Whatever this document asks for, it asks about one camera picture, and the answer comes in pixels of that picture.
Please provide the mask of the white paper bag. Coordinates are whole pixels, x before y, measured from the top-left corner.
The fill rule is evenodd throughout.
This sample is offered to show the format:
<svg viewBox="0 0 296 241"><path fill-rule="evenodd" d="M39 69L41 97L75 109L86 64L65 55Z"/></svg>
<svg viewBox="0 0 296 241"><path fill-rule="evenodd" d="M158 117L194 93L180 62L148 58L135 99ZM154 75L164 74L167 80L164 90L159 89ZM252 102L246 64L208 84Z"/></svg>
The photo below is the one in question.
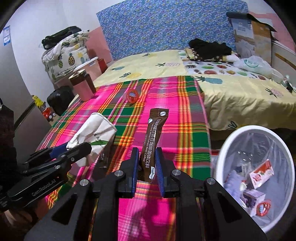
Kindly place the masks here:
<svg viewBox="0 0 296 241"><path fill-rule="evenodd" d="M92 165L108 144L115 138L117 128L105 116L100 113L92 113L73 138L67 143L66 149L87 142L91 145L91 152L86 157L81 158L75 163L79 167Z"/></svg>

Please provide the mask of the white foam net sleeve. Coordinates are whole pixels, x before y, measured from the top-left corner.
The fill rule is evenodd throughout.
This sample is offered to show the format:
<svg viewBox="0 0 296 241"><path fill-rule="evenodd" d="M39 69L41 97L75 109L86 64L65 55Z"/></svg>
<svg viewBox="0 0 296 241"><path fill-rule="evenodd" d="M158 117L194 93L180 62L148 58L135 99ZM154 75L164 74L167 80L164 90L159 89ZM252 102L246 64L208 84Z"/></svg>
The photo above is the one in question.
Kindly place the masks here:
<svg viewBox="0 0 296 241"><path fill-rule="evenodd" d="M240 185L242 183L242 176L240 176L235 170L232 170L226 182L224 183L224 189L240 204L241 190Z"/></svg>

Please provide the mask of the red round foil lid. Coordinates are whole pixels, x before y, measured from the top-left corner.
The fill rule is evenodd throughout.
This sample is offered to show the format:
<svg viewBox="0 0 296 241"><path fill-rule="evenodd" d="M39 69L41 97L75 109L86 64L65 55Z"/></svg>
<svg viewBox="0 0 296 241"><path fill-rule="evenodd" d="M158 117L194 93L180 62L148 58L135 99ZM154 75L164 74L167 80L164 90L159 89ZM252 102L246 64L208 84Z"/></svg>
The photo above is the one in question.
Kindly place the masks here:
<svg viewBox="0 0 296 241"><path fill-rule="evenodd" d="M138 98L139 98L139 94L138 94L137 90L130 89L127 91L126 99L127 99L128 103L135 104L137 102Z"/></svg>

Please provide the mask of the brown coffee stick sachet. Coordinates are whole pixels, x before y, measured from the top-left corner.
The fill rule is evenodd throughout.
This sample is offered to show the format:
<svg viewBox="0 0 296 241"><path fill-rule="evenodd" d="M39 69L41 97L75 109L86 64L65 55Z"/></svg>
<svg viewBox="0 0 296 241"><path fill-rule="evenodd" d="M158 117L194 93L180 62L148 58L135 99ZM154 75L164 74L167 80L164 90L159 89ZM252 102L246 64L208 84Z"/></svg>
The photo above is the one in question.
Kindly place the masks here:
<svg viewBox="0 0 296 241"><path fill-rule="evenodd" d="M139 159L138 180L151 183L156 174L156 148L162 128L168 119L169 109L152 108L149 112L147 132Z"/></svg>

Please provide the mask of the clear jelly cup red content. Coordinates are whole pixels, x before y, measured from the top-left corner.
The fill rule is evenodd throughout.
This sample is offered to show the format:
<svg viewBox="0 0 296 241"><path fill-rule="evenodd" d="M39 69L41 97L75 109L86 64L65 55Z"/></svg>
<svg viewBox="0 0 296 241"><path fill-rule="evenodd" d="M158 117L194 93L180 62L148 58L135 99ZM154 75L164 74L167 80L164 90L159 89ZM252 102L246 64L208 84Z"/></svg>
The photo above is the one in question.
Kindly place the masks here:
<svg viewBox="0 0 296 241"><path fill-rule="evenodd" d="M271 208L271 200L260 202L256 207L256 216L266 216Z"/></svg>

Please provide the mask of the red strawberry milk carton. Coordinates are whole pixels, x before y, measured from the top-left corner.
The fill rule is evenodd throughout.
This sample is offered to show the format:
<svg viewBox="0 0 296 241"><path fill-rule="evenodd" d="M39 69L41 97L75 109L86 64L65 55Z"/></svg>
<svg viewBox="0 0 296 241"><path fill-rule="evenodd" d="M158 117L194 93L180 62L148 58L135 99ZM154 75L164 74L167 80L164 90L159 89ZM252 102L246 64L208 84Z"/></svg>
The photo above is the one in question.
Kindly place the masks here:
<svg viewBox="0 0 296 241"><path fill-rule="evenodd" d="M253 189L261 187L274 175L274 170L269 159L263 161L258 167L248 174L248 180Z"/></svg>

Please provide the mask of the white yogurt cup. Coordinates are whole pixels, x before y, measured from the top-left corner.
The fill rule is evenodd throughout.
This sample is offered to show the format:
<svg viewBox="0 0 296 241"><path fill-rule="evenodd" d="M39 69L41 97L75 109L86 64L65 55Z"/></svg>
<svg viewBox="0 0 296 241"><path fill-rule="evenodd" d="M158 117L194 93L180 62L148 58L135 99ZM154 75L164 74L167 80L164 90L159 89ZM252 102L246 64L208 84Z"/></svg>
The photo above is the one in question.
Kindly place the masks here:
<svg viewBox="0 0 296 241"><path fill-rule="evenodd" d="M240 166L237 166L235 168L235 171L237 174L239 174L242 177L246 177L251 171L252 171L252 166L250 162L243 163Z"/></svg>

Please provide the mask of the purple drink carton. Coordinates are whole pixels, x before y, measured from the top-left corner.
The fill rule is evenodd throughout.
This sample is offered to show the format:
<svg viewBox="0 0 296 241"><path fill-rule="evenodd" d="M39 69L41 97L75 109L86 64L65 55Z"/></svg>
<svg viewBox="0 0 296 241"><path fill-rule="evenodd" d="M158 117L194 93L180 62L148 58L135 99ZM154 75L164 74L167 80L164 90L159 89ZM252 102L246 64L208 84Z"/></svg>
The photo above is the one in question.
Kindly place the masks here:
<svg viewBox="0 0 296 241"><path fill-rule="evenodd" d="M256 215L256 209L258 204L264 202L265 193L260 192L256 189L244 190L240 196L241 204L244 210L251 216Z"/></svg>

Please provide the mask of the white round trash bin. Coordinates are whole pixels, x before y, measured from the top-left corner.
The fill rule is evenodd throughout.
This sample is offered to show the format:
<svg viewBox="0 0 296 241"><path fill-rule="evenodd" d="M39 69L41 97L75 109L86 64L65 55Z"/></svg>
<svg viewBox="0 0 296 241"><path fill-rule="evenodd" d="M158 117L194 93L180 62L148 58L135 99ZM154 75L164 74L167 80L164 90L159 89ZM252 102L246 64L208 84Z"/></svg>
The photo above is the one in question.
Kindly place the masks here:
<svg viewBox="0 0 296 241"><path fill-rule="evenodd" d="M263 126L235 130L212 158L212 176L268 233L290 204L293 159L282 138Z"/></svg>

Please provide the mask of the pink storage box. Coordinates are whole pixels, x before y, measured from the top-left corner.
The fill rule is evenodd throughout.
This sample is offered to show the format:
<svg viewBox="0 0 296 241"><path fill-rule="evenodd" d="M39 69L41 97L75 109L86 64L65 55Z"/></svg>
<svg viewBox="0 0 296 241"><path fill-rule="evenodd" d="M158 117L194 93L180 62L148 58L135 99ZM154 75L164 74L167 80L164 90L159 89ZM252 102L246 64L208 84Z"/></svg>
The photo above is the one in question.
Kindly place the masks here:
<svg viewBox="0 0 296 241"><path fill-rule="evenodd" d="M94 57L91 60L77 66L73 70L71 70L69 73L67 73L64 77L57 80L53 86L55 89L62 87L62 86L69 86L71 89L73 88L69 77L73 75L74 73L85 70L86 73L88 73L91 77L91 80L94 81L96 78L98 78L100 75L102 75L106 70L108 66L104 59L99 59L98 57Z"/></svg>

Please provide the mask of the yellow pineapple bed sheet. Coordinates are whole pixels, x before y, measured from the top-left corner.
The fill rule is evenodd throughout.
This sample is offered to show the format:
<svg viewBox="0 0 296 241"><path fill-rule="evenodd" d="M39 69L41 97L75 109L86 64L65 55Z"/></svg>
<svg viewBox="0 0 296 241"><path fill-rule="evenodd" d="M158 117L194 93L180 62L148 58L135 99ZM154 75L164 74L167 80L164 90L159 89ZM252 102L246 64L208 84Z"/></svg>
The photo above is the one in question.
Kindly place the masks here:
<svg viewBox="0 0 296 241"><path fill-rule="evenodd" d="M295 93L263 75L230 63L194 62L184 50L130 55L115 61L93 83L96 87L124 81L189 75L204 93L210 129L246 125L295 130Z"/></svg>

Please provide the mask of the black bag on pile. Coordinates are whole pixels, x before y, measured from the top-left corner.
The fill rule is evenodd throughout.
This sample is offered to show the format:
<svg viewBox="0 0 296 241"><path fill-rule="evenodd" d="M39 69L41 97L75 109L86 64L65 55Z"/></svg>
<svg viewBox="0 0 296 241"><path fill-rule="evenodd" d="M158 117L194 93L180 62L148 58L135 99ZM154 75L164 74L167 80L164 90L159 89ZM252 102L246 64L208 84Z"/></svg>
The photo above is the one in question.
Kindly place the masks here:
<svg viewBox="0 0 296 241"><path fill-rule="evenodd" d="M42 45L45 50L49 50L49 49L55 47L61 40L65 39L66 37L68 37L72 34L80 32L80 31L82 31L82 30L76 26L67 27L67 28L65 28L53 35L46 36L42 40Z"/></svg>

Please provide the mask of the blue floral headboard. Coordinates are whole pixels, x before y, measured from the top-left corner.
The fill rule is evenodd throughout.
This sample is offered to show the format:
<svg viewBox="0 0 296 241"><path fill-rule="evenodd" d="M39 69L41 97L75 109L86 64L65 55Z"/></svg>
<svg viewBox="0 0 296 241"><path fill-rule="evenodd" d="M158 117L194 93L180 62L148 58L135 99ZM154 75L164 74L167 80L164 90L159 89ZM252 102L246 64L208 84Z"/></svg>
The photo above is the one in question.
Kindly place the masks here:
<svg viewBox="0 0 296 241"><path fill-rule="evenodd" d="M122 1L96 15L115 60L181 50L198 38L235 49L227 12L248 13L244 1Z"/></svg>

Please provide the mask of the small green can on bed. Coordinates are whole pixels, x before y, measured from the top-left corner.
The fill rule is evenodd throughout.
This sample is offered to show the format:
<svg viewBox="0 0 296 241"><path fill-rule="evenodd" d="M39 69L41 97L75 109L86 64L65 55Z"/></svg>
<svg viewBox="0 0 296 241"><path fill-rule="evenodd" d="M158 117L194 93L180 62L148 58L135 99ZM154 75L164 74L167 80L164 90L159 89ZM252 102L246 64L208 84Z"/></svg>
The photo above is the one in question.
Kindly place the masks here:
<svg viewBox="0 0 296 241"><path fill-rule="evenodd" d="M282 79L281 85L285 87L290 93L296 92L295 87L290 82L290 77L288 75Z"/></svg>

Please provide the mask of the cardboard box by bed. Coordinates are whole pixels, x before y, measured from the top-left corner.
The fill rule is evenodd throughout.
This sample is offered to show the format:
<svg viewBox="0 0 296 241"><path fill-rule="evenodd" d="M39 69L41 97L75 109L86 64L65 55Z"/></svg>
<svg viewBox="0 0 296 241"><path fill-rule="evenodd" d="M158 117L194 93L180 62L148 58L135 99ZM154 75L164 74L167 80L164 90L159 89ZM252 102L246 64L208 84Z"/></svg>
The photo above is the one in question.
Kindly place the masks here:
<svg viewBox="0 0 296 241"><path fill-rule="evenodd" d="M249 13L226 13L233 28L235 47L241 58L259 56L268 64L272 61L273 26L259 21Z"/></svg>

